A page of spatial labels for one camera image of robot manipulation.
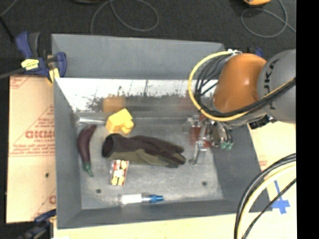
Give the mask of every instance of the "yellow cable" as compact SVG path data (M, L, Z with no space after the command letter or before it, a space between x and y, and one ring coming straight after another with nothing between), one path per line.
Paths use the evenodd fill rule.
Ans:
M242 211L242 218L240 219L238 223L238 230L237 230L237 238L242 238L244 235L243 231L243 224L244 224L244 216L247 215L250 211L250 208L253 206L254 202L258 198L258 196L262 193L264 189L266 189L271 183L273 183L278 177L290 172L292 169L296 168L296 163L290 166L286 166L284 168L281 168L276 173L272 174L270 177L268 177L260 186L253 192L253 194L248 199L245 207Z
M203 58L202 60L200 60L196 65L195 67L193 68L193 70L191 71L189 77L188 77L188 93L189 93L189 97L191 99L191 101L193 102L193 104L196 106L196 108L202 113L204 114L207 118L211 119L211 120L215 120L215 121L230 121L230 120L235 120L235 119L238 119L240 117L242 117L243 115L247 114L249 112L246 111L246 112L243 112L243 113L239 113L239 114L236 114L236 115L232 115L232 116L229 116L229 117L216 117L216 116L213 116L213 115L210 115L208 114L207 112L205 112L202 107L198 104L198 102L196 101L193 93L192 93L192 90L191 90L191 83L192 83L192 79L193 79L193 76L194 74L196 73L196 71L198 70L198 68L204 64L206 61L210 60L210 59L213 59L215 57L218 57L218 56L223 56L223 55L229 55L229 54L232 54L234 53L235 54L236 51L221 51L221 52L217 52L217 53L214 53L214 54L211 54L205 58ZM294 78L290 79L289 81L287 81L286 83L282 84L281 86L279 86L278 88L274 89L273 91L269 92L267 95L263 96L261 98L264 99L266 97L268 97L269 95L271 95L272 93L276 92L278 89L280 89L281 87L283 87L284 85L287 85L288 83L290 83L291 81L293 81Z

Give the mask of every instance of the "yellow label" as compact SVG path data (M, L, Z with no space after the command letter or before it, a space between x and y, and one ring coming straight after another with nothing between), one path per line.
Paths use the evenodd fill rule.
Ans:
M53 82L55 78L60 78L60 73L57 68L50 70L49 75L50 75L51 82Z
M37 68L38 64L39 64L39 60L28 58L21 63L21 66L25 68L26 70L32 70L34 68Z

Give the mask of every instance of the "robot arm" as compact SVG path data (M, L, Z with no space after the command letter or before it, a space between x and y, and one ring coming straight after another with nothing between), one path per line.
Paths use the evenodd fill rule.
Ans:
M269 61L238 52L221 52L216 57L225 55L212 97L205 96L214 72L210 64L201 70L194 94L189 93L195 106L207 118L229 125L251 123L264 116L295 123L296 50L281 52Z
M196 71L199 75L193 91ZM201 124L192 159L195 164L206 150L205 143L231 149L231 130L237 126L256 128L269 121L296 123L296 50L281 52L268 61L238 51L212 54L190 73L188 93L205 117L191 119Z

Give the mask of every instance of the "black floor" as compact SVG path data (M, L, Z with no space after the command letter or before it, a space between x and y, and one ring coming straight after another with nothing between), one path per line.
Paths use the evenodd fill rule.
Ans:
M159 17L157 25L155 12L144 3L136 0L113 1L114 9L122 20L134 28L148 29L155 26L149 31L136 31L122 24L114 16L109 4L97 11L105 1L99 4L78 4L72 0L17 0L7 10L13 1L15 0L0 0L0 15L9 31L13 36L23 31L40 32L39 50L46 50L47 53L51 49L51 33L221 42L226 48L241 51L247 51L249 47L261 48L265 59L281 51L296 48L296 33L291 28L296 29L297 0L280 0L285 7L289 24L282 32L284 24L269 13L256 9L244 12L242 19L255 34L249 32L241 22L241 14L247 6L240 0L143 0L156 10ZM264 9L285 19L279 0L271 1ZM11 43L9 34L0 25L0 74L19 68L21 58L16 46ZM5 224L7 79L0 80L0 105L0 238L11 239L26 231L32 224Z

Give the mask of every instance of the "blue clamp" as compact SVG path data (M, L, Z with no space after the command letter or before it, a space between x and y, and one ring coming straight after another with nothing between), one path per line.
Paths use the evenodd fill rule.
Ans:
M40 33L31 33L22 32L15 38L15 43L18 50L23 54L25 59L36 59L38 64L33 66L32 69L24 68L24 74L32 75L38 74L50 78L50 68L47 67L47 64L50 62L57 62L57 68L59 71L60 77L63 77L66 72L67 62L66 54L64 52L57 52L53 58L44 60L44 58L39 57L37 53L38 38Z
M46 213L41 214L40 216L34 219L34 222L37 224L33 228L29 229L23 235L18 236L17 239L37 239L42 236L52 225L52 223L48 220L51 217L56 215L56 209L48 211Z

